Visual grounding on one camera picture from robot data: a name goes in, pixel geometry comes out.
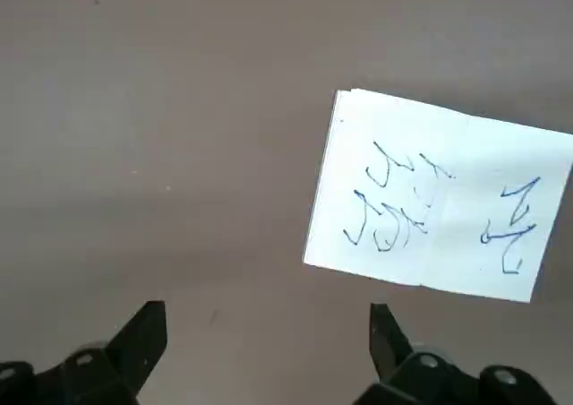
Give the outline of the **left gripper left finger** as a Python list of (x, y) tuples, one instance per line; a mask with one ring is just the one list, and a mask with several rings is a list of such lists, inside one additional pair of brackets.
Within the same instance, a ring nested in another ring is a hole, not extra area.
[(44, 372), (25, 361), (3, 362), (1, 402), (136, 404), (166, 348), (166, 303), (151, 300), (106, 345), (80, 349)]

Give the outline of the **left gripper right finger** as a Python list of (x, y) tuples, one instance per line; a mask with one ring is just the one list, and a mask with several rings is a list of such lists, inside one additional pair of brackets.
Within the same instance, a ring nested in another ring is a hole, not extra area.
[(472, 376), (439, 354), (415, 349), (386, 304), (370, 304), (369, 351), (379, 380), (356, 404), (549, 405), (555, 400), (528, 372), (492, 365)]

